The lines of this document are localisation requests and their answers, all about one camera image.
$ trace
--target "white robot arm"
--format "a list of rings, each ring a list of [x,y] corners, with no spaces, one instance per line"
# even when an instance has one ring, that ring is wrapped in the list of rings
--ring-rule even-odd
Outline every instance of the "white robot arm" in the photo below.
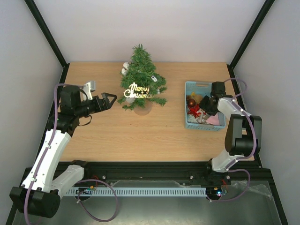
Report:
[[[209,162],[212,171],[225,173],[238,161],[247,160],[260,150],[262,119],[243,110],[227,95],[224,82],[212,83],[211,97],[205,96],[199,106],[209,115],[222,112],[229,120],[225,149]]]
[[[69,85],[60,93],[60,112],[57,113],[57,126],[53,134],[55,116],[48,119],[44,144],[31,169],[29,175],[22,182],[21,187],[13,187],[9,196],[20,212],[24,212],[26,193],[30,190],[28,200],[28,213],[32,215],[51,218],[55,215],[60,199],[78,181],[83,179],[84,167],[70,165],[59,177],[53,180],[56,167],[64,148],[70,141],[74,130],[79,126],[81,117],[90,117],[91,114],[110,109],[117,99],[116,95],[102,93],[102,99],[91,96],[96,88],[94,81],[87,82],[83,89]]]

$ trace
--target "artificial christmas tree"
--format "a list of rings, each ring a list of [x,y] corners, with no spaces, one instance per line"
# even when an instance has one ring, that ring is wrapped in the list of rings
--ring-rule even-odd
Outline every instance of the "artificial christmas tree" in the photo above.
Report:
[[[151,55],[143,49],[143,45],[137,45],[133,50],[131,62],[124,63],[121,70],[123,74],[121,87],[125,92],[118,102],[129,103],[122,107],[125,110],[145,108],[147,101],[164,106],[167,100],[157,97],[157,94],[167,90],[165,78],[155,72],[156,67],[151,60]]]

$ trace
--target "basket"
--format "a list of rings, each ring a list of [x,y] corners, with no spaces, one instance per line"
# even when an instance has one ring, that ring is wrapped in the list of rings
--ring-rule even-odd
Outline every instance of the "basket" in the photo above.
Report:
[[[210,82],[199,82],[199,81],[186,81],[185,95],[184,95],[184,106],[185,106],[185,128],[186,129],[195,129],[195,130],[211,130],[211,131],[219,131],[226,126],[226,120],[223,113],[218,112],[220,126],[216,125],[206,125],[206,124],[196,124],[189,123],[187,116],[187,95],[191,95],[192,92],[196,94],[200,94],[203,97],[205,95],[210,96],[211,92],[211,83]]]

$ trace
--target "black metal frame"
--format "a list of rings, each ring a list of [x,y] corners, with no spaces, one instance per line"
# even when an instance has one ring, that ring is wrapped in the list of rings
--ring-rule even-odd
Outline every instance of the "black metal frame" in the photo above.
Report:
[[[43,34],[45,35],[49,45],[53,49],[57,59],[61,63],[63,67],[63,72],[61,75],[60,83],[64,83],[69,63],[66,63],[64,57],[62,56],[53,36],[51,35],[45,21],[42,18],[41,13],[39,12],[34,0],[24,0],[28,5],[28,8],[32,12],[35,17],[38,25],[40,26]],[[256,19],[254,20],[251,28],[249,29],[247,35],[245,36],[241,46],[239,47],[236,55],[234,56],[230,65],[227,65],[228,72],[230,77],[235,77],[234,68],[237,65],[238,61],[242,57],[245,49],[249,45],[252,37],[255,32],[259,28],[263,19],[265,18],[267,12],[271,8],[272,4],[275,0],[266,0],[261,10],[259,11]],[[240,93],[240,89],[236,80],[232,80],[232,85],[234,88],[235,94]],[[242,108],[245,108],[242,97],[238,97],[237,101]],[[50,115],[54,112],[54,104],[52,105]],[[45,135],[43,135],[41,144],[39,146],[38,153],[43,145]],[[283,207],[281,205],[281,201],[279,199],[279,195],[274,183],[274,179],[272,177],[270,169],[262,168],[262,163],[258,154],[254,155],[255,161],[249,162],[239,162],[234,165],[233,168],[244,168],[249,171],[251,174],[251,180],[266,180],[269,182],[272,195],[275,199],[275,204],[281,219],[281,223],[283,225],[287,225],[287,219],[285,217],[285,213]],[[106,176],[106,181],[114,182],[118,180],[174,180],[179,183],[185,183],[186,185],[203,185],[203,187],[210,187],[208,184],[203,183],[202,175],[206,162],[159,162],[159,163],[99,163],[92,162],[88,163],[89,165],[89,173],[93,175],[98,175],[102,177]],[[67,166],[70,165],[69,162],[60,162],[56,169],[54,178],[58,177],[63,171],[66,170]],[[22,180],[24,180],[31,168],[26,168]],[[246,174],[243,172],[231,173],[231,180],[244,180],[247,178]],[[14,217],[16,213],[16,207],[13,205],[10,211],[10,214],[7,219],[7,225],[11,225],[13,223]]]

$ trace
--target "wooden table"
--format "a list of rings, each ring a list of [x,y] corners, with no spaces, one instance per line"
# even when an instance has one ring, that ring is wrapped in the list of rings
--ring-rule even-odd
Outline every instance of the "wooden table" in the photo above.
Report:
[[[120,87],[122,62],[73,62],[66,83],[83,85],[95,80],[97,90],[123,95]],[[224,148],[226,129],[219,132],[184,128],[185,81],[224,81],[226,63],[155,63],[157,73],[167,80],[164,106],[154,105],[146,116],[124,111],[118,102],[93,115],[92,122],[78,127],[64,150],[61,161],[207,161]],[[234,95],[231,82],[226,92]]]

